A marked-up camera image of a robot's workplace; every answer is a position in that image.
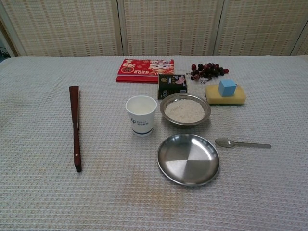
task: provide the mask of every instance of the plate rim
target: plate rim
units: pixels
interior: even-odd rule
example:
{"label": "plate rim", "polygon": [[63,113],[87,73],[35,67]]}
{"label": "plate rim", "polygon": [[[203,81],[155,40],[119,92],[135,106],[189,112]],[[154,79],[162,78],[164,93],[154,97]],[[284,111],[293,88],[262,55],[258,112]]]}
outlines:
{"label": "plate rim", "polygon": [[[179,181],[175,180],[174,178],[172,178],[171,176],[169,176],[169,175],[163,170],[163,168],[161,167],[160,162],[159,162],[159,154],[160,154],[159,151],[160,151],[161,147],[163,146],[163,144],[164,144],[168,139],[170,139],[171,137],[174,137],[174,136],[178,136],[178,135],[192,135],[192,136],[196,136],[196,137],[198,137],[198,138],[201,138],[202,140],[207,141],[207,142],[208,142],[209,144],[211,144],[211,146],[214,148],[214,150],[216,151],[217,157],[218,157],[218,168],[217,168],[215,174],[214,174],[209,180],[207,180],[207,181],[205,181],[205,182],[202,182],[202,183],[199,183],[199,184],[185,184],[185,183],[183,183],[183,182],[179,182]],[[202,186],[202,185],[208,184],[209,182],[211,182],[212,180],[214,180],[214,179],[217,177],[218,173],[220,172],[220,165],[221,165],[221,164],[220,164],[220,156],[219,156],[219,153],[218,153],[217,149],[215,148],[215,146],[214,146],[210,141],[208,141],[207,139],[205,139],[204,137],[201,137],[201,136],[198,136],[198,135],[195,135],[195,134],[192,134],[192,133],[178,133],[178,134],[171,135],[171,136],[167,137],[166,139],[164,139],[164,140],[161,142],[161,144],[159,145],[158,149],[157,149],[157,164],[158,164],[160,170],[162,171],[162,173],[163,173],[168,179],[170,179],[171,181],[173,181],[174,183],[177,183],[177,184],[179,184],[179,185],[189,186],[189,187]]]}

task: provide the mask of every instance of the sponge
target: sponge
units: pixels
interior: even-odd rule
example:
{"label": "sponge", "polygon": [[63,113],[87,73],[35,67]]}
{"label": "sponge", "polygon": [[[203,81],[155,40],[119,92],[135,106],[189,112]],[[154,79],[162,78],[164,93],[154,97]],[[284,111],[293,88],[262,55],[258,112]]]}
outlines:
{"label": "sponge", "polygon": [[218,91],[218,84],[206,85],[205,96],[207,102],[213,104],[228,104],[228,105],[242,105],[245,103],[246,95],[241,86],[237,85],[233,96],[222,97]]}

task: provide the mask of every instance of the rice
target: rice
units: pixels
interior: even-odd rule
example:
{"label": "rice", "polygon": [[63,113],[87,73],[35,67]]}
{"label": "rice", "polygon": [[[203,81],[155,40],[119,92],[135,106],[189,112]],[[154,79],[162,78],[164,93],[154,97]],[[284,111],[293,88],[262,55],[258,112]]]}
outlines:
{"label": "rice", "polygon": [[194,100],[177,100],[167,105],[165,114],[181,123],[194,123],[204,118],[203,107]]}

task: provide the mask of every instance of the metal spoon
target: metal spoon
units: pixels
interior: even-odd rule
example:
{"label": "metal spoon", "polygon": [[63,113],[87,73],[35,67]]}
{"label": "metal spoon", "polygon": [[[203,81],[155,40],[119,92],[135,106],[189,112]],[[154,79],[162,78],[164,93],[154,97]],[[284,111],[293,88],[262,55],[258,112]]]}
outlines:
{"label": "metal spoon", "polygon": [[231,148],[235,145],[238,146],[245,146],[245,147],[255,147],[255,148],[271,148],[270,144],[263,144],[263,143],[246,143],[246,142],[234,142],[229,138],[217,138],[215,143],[221,147]]}

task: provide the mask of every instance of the stainless steel bowl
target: stainless steel bowl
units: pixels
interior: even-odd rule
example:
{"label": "stainless steel bowl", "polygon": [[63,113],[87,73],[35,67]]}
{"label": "stainless steel bowl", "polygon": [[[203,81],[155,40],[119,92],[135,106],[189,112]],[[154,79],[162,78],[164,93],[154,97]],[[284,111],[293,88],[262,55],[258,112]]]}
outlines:
{"label": "stainless steel bowl", "polygon": [[[194,122],[194,123],[182,123],[182,122],[179,122],[179,121],[176,121],[176,120],[173,120],[171,119],[170,117],[168,117],[165,113],[165,110],[166,110],[166,107],[168,104],[170,103],[173,103],[177,100],[182,100],[182,99],[188,99],[188,100],[194,100],[196,102],[198,102],[204,109],[204,118],[202,120],[199,120],[197,122]],[[195,95],[192,95],[192,94],[188,94],[188,93],[176,93],[176,94],[172,94],[172,95],[169,95],[167,97],[165,97],[161,103],[160,103],[160,111],[163,115],[164,118],[166,118],[168,121],[170,121],[173,125],[176,125],[178,127],[182,127],[182,128],[185,128],[185,127],[191,127],[191,126],[196,126],[198,124],[201,124],[203,122],[205,122],[206,120],[208,120],[210,114],[211,114],[211,107],[210,105],[207,103],[206,100],[198,97],[198,96],[195,96]]]}
{"label": "stainless steel bowl", "polygon": [[206,139],[193,134],[168,137],[158,148],[161,171],[172,181],[185,186],[204,185],[219,172],[219,156]]}

